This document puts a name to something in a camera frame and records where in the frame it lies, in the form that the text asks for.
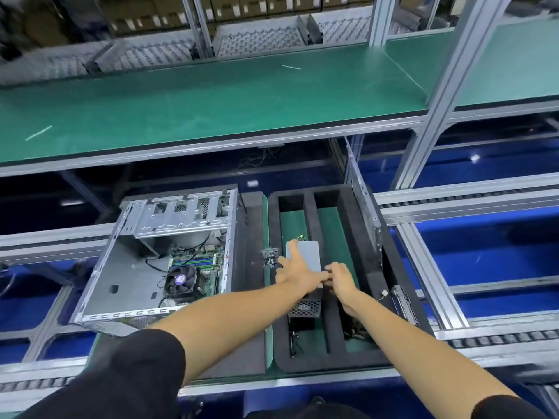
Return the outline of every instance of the conveyor chain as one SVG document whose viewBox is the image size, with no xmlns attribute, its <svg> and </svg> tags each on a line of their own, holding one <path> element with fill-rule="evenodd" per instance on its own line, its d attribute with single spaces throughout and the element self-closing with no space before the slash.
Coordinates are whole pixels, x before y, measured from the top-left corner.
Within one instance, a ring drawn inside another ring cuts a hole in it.
<svg viewBox="0 0 559 419">
<path fill-rule="evenodd" d="M 74 376 L 21 380 L 18 382 L 5 382 L 5 383 L 0 383 L 0 393 L 21 391 L 26 389 L 61 388 L 68 385 L 70 381 L 72 381 L 73 379 Z"/>
<path fill-rule="evenodd" d="M 460 338 L 456 340 L 449 340 L 447 342 L 455 349 L 468 349 L 492 345 L 515 344 L 519 342 L 556 340 L 557 338 L 559 338 L 559 330 L 548 330 L 507 333 L 505 335 L 491 335 L 476 338 Z"/>
<path fill-rule="evenodd" d="M 386 209 L 389 207 L 402 207 L 406 205 L 416 205 L 416 204 L 429 204 L 429 203 L 440 203 L 445 201 L 458 201 L 470 198 L 483 198 L 483 197 L 493 197 L 493 196 L 506 196 L 507 194 L 519 194 L 519 193 L 531 193 L 535 191 L 543 191 L 549 189 L 559 189 L 559 185 L 546 185 L 543 187 L 531 187 L 531 188 L 521 188 L 521 189 L 508 189 L 503 191 L 492 191 L 487 193 L 475 193 L 475 194 L 463 194 L 460 196 L 451 197 L 438 197 L 438 198 L 427 198 L 421 200 L 411 200 L 398 203 L 387 203 L 381 204 L 381 209 Z"/>
</svg>

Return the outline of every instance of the black shirt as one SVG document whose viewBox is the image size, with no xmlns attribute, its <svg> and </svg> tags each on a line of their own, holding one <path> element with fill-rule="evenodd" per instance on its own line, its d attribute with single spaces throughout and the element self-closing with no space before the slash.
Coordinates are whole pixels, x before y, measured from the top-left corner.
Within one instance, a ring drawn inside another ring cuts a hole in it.
<svg viewBox="0 0 559 419">
<path fill-rule="evenodd" d="M 171 419 L 178 415 L 177 393 L 185 374 L 185 351 L 170 333 L 142 330 L 123 338 L 108 355 L 89 365 L 70 384 L 39 401 L 18 419 Z M 340 404 L 262 411 L 248 419 L 365 419 Z M 508 395 L 478 403 L 472 419 L 545 419 L 528 402 Z"/>
</svg>

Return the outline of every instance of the metal computer chassis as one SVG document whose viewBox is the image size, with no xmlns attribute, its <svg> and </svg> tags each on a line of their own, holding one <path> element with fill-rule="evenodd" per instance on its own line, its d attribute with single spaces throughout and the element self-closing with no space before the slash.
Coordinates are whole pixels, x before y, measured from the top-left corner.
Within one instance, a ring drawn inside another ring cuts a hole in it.
<svg viewBox="0 0 559 419">
<path fill-rule="evenodd" d="M 158 259 L 169 242 L 193 246 L 208 235 L 206 244 L 225 242 L 217 293 L 231 291 L 235 270 L 243 267 L 243 229 L 246 210 L 236 188 L 220 187 L 150 194 L 121 204 L 109 243 L 99 258 L 72 316 L 72 322 L 115 336 L 126 336 L 178 310 L 183 305 L 159 307 L 163 298 L 161 272 L 167 258 Z M 138 253 L 151 254 L 150 265 Z"/>
</svg>

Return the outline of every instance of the hand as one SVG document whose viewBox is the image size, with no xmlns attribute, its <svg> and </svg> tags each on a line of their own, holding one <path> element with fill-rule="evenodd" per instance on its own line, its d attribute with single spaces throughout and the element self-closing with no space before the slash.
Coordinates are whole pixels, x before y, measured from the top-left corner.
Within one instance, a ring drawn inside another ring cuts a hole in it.
<svg viewBox="0 0 559 419">
<path fill-rule="evenodd" d="M 334 294 L 338 297 L 346 313 L 357 318 L 357 312 L 353 310 L 353 303 L 359 296 L 359 291 L 353 281 L 348 267 L 344 263 L 333 262 L 325 267 L 327 271 L 332 272 L 332 280 L 324 283 L 327 287 L 334 289 Z"/>
<path fill-rule="evenodd" d="M 303 256 L 299 253 L 296 239 L 292 239 L 287 245 L 289 246 L 291 258 L 279 257 L 278 263 L 283 267 L 278 268 L 276 271 L 276 283 L 290 282 L 297 288 L 299 296 L 304 297 L 316 289 L 321 282 L 332 278 L 328 272 L 313 272 L 309 270 Z"/>
</svg>

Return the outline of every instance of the foam tray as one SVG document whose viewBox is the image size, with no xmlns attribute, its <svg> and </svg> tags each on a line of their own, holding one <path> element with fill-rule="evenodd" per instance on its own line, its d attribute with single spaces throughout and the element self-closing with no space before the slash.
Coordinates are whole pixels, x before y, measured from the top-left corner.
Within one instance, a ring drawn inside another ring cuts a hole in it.
<svg viewBox="0 0 559 419">
<path fill-rule="evenodd" d="M 338 210 L 361 290 L 379 299 L 383 290 L 389 290 L 395 284 L 401 285 L 408 294 L 419 327 L 432 334 L 427 316 L 415 294 L 386 223 L 381 222 L 382 234 L 385 235 L 382 239 L 383 262 L 381 267 L 365 231 L 365 223 L 350 185 L 279 191 L 271 194 L 268 197 L 270 246 L 280 248 L 282 253 L 285 250 L 282 243 L 280 214 L 289 211 L 303 211 L 307 234 L 310 240 L 318 241 L 320 262 L 324 267 L 327 264 L 326 250 L 318 215 L 318 209 L 324 207 L 336 207 Z M 271 278 L 272 283 L 275 283 L 275 271 L 272 271 Z M 381 303 L 396 313 L 391 297 L 386 297 L 381 300 Z M 321 317 L 327 354 L 309 353 L 291 357 L 287 315 L 274 322 L 274 359 L 280 369 L 289 373 L 298 373 L 327 369 L 382 367 L 390 364 L 378 347 L 359 352 L 346 350 L 338 301 L 329 292 L 323 294 Z"/>
</svg>

